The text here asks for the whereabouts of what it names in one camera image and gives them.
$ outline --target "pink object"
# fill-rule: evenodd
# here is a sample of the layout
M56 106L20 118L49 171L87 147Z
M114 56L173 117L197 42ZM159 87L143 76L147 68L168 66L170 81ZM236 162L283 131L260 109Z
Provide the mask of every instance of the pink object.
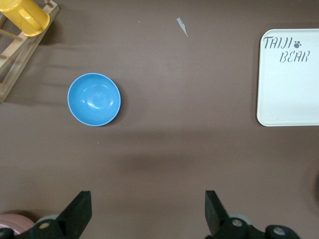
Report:
M29 218L18 215L18 214L4 214L0 215L0 229L1 228L11 228L15 235L21 234L31 227L35 223Z

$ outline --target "paw print logo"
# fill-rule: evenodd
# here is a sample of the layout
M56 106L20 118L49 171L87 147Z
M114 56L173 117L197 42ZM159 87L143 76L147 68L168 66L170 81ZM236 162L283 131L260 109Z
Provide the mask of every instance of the paw print logo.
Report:
M301 46L300 42L299 41L295 41L294 47L295 48L299 48L300 46Z

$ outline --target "brown tabletop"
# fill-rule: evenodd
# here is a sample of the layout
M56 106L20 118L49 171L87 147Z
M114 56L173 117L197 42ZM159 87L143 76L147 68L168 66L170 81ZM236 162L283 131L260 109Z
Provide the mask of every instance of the brown tabletop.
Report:
M90 190L83 239L203 239L204 194L215 190L259 230L281 224L318 237L319 127L256 119L262 35L319 28L318 1L56 3L60 13L0 104L1 213L37 220ZM121 92L106 126L69 111L69 86L88 72Z

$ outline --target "screw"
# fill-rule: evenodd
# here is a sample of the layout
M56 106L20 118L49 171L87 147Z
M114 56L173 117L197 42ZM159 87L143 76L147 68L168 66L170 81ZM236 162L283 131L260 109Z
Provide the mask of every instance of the screw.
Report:
M274 228L274 233L276 233L277 235L280 235L280 236L286 235L285 231L282 228L279 228L279 227L275 227Z
M240 220L238 220L238 219L234 219L233 220L233 225L235 227L241 227L243 225L243 223Z
M45 229L45 228L47 228L49 225L50 225L49 223L42 223L42 224L39 226L39 228L40 228L40 229Z

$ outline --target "wooden dowel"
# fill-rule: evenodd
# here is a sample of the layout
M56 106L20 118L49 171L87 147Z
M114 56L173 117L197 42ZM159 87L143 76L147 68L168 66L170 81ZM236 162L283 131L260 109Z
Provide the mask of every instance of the wooden dowel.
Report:
M50 3L50 0L44 0L44 2L49 6L49 7L54 7L52 3Z
M0 34L3 35L3 36L11 37L11 38L13 38L15 40L18 40L18 41L22 41L23 40L21 37L19 37L17 35L14 35L14 34L8 32L8 31L2 30L2 29L0 29Z

